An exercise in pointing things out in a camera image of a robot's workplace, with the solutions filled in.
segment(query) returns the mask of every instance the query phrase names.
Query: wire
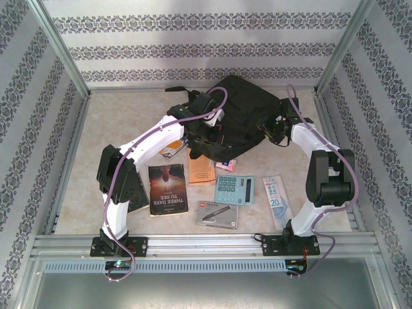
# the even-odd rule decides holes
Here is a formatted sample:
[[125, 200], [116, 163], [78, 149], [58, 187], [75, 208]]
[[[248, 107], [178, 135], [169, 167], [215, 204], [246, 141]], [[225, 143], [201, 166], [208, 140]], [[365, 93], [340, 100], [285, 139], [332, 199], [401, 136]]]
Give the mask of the wire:
[[161, 131], [162, 129], [164, 129], [164, 128], [166, 128], [166, 127], [172, 126], [173, 124], [181, 124], [182, 122], [186, 122], [186, 121], [203, 119], [203, 118], [208, 117], [208, 116], [210, 116], [210, 115], [212, 115], [212, 114], [215, 114], [215, 112], [217, 112], [218, 110], [222, 109], [222, 107], [226, 104], [226, 101], [227, 101], [227, 98], [228, 98], [227, 90], [226, 90], [225, 88], [223, 88], [223, 87], [214, 87], [214, 88], [210, 89], [210, 90], [207, 92], [207, 94], [210, 94], [210, 93], [212, 93], [213, 91], [216, 91], [216, 90], [222, 90], [222, 91], [224, 92], [224, 94], [225, 94], [225, 97], [223, 98], [223, 101], [222, 101], [222, 103], [218, 106], [218, 108], [213, 109], [212, 111], [210, 111], [210, 112], [208, 112], [208, 113], [205, 113], [205, 114], [202, 114], [202, 115], [199, 115], [199, 116], [187, 117], [187, 118], [183, 118], [183, 119], [176, 119], [176, 120], [173, 120], [173, 121], [171, 121], [171, 122], [168, 122], [168, 123], [166, 123], [166, 124], [164, 124], [164, 125], [162, 125], [162, 126], [159, 126], [159, 127], [154, 128], [153, 130], [147, 132], [144, 136], [142, 136], [141, 138], [139, 138], [139, 139], [123, 154], [123, 156], [120, 158], [119, 162], [117, 163], [115, 172], [114, 172], [114, 174], [113, 174], [113, 178], [112, 178], [111, 183], [110, 183], [110, 188], [109, 188], [109, 192], [108, 192], [108, 198], [107, 198], [106, 201], [104, 202], [104, 220], [103, 220], [103, 222], [104, 222], [105, 228], [107, 228], [107, 231], [109, 232], [110, 238], [111, 238], [120, 248], [122, 248], [127, 254], [130, 255], [130, 258], [131, 258], [131, 266], [130, 266], [129, 272], [128, 272], [127, 274], [125, 274], [124, 276], [122, 276], [121, 278], [118, 278], [118, 279], [113, 279], [113, 278], [110, 276], [110, 273], [111, 273], [111, 272], [109, 271], [109, 272], [108, 272], [108, 275], [106, 276], [106, 277], [109, 279], [109, 281], [119, 282], [119, 281], [121, 281], [121, 280], [126, 279], [127, 277], [129, 277], [129, 276], [133, 273], [133, 271], [135, 270], [135, 267], [136, 267], [135, 255], [134, 255], [128, 248], [126, 248], [126, 246], [124, 246], [123, 244], [121, 244], [121, 242], [119, 242], [119, 240], [118, 240], [118, 239], [116, 238], [116, 236], [113, 234], [113, 232], [112, 232], [112, 230], [111, 230], [111, 228], [110, 228], [110, 226], [109, 226], [109, 222], [108, 222], [108, 208], [109, 208], [109, 204], [110, 204], [110, 199], [111, 199], [111, 196], [112, 196], [112, 194], [113, 194], [113, 189], [115, 188], [115, 183], [116, 183], [117, 175], [118, 175], [118, 172], [119, 172], [119, 170], [120, 170], [120, 167], [121, 167], [122, 164], [123, 164], [123, 161], [127, 158], [127, 156], [128, 156], [130, 153], [132, 153], [132, 152], [134, 151], [134, 149], [135, 149], [141, 142], [143, 142], [146, 138], [148, 138], [149, 136], [155, 134], [156, 132]]
[[338, 211], [346, 211], [350, 208], [353, 207], [353, 205], [355, 205], [358, 196], [359, 196], [359, 183], [358, 183], [358, 179], [356, 177], [355, 171], [352, 169], [352, 166], [349, 164], [349, 162], [347, 161], [347, 159], [345, 159], [345, 157], [343, 157], [342, 154], [340, 154], [340, 152], [338, 152], [338, 150], [336, 150], [334, 147], [331, 146], [331, 143], [328, 142], [326, 139], [324, 139], [322, 137], [322, 135], [320, 135], [313, 127], [311, 127], [309, 125], [309, 123], [303, 118], [301, 112], [298, 110], [298, 108], [296, 107], [292, 96], [290, 95], [290, 88], [293, 90], [294, 92], [294, 96], [296, 97], [296, 89], [293, 87], [293, 85], [291, 84], [287, 84], [286, 85], [286, 92], [288, 93], [288, 98], [289, 101], [291, 103], [291, 105], [293, 106], [293, 108], [295, 109], [295, 112], [297, 113], [297, 115], [299, 116], [299, 118], [302, 120], [302, 122], [305, 124], [305, 126], [309, 129], [309, 131], [311, 131], [319, 141], [321, 141], [328, 149], [330, 149], [331, 151], [333, 151], [338, 158], [341, 159], [341, 161], [343, 162], [343, 164], [348, 168], [350, 175], [352, 176], [353, 179], [353, 184], [354, 184], [354, 194], [353, 194], [353, 198], [350, 201], [350, 203], [347, 206], [344, 207], [340, 207], [338, 209], [326, 209], [324, 212], [320, 213], [318, 215], [318, 217], [316, 217], [316, 219], [314, 220], [314, 222], [312, 223], [311, 229], [312, 232], [319, 237], [326, 237], [326, 238], [330, 238], [332, 240], [332, 245], [330, 246], [330, 248], [328, 249], [328, 251], [325, 252], [325, 254], [323, 255], [323, 257], [320, 258], [320, 260], [314, 265], [312, 266], [308, 271], [306, 271], [304, 274], [307, 275], [309, 274], [313, 269], [317, 268], [319, 266], [320, 263], [322, 263], [322, 261], [324, 261], [326, 259], [326, 257], [329, 255], [329, 253], [333, 250], [333, 248], [335, 247], [336, 244], [336, 240], [333, 236], [331, 235], [326, 235], [326, 234], [322, 234], [319, 232], [315, 231], [315, 227], [317, 225], [317, 223], [323, 218], [324, 215], [328, 214], [329, 212], [338, 212]]

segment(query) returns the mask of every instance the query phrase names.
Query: calculator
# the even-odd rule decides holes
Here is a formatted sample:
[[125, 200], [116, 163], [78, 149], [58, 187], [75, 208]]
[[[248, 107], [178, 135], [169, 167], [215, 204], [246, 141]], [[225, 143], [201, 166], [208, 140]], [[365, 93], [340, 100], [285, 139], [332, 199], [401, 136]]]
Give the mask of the calculator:
[[214, 201], [232, 205], [252, 205], [253, 176], [218, 176]]

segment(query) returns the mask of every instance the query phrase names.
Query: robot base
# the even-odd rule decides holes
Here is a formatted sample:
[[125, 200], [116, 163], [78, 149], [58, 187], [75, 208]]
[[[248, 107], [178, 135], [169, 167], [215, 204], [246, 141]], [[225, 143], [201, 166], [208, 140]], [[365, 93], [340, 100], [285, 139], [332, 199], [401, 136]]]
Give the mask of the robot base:
[[[147, 254], [147, 237], [129, 237], [128, 233], [119, 240], [128, 248], [135, 257], [145, 258]], [[113, 257], [127, 258], [129, 254], [109, 239], [103, 230], [100, 230], [100, 237], [94, 237], [91, 243], [90, 256], [92, 258]]]
[[296, 236], [291, 228], [290, 220], [282, 231], [282, 235], [261, 235], [263, 256], [318, 256], [319, 242], [315, 235]]

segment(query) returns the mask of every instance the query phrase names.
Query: book cover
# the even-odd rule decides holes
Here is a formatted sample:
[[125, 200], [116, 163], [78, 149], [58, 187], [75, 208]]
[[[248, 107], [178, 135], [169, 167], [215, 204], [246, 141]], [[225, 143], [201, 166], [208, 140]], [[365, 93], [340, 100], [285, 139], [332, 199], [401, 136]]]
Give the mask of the book cover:
[[215, 185], [214, 162], [204, 155], [197, 159], [189, 157], [189, 185]]
[[183, 164], [149, 166], [150, 214], [160, 216], [187, 212]]

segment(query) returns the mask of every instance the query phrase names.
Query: pen package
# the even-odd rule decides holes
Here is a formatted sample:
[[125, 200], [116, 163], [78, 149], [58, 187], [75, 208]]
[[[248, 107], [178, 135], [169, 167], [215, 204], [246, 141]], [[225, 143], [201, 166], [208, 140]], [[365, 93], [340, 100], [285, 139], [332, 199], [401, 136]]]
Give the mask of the pen package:
[[223, 227], [236, 230], [238, 228], [238, 212], [239, 207], [237, 205], [201, 201], [199, 202], [196, 223], [208, 227]]

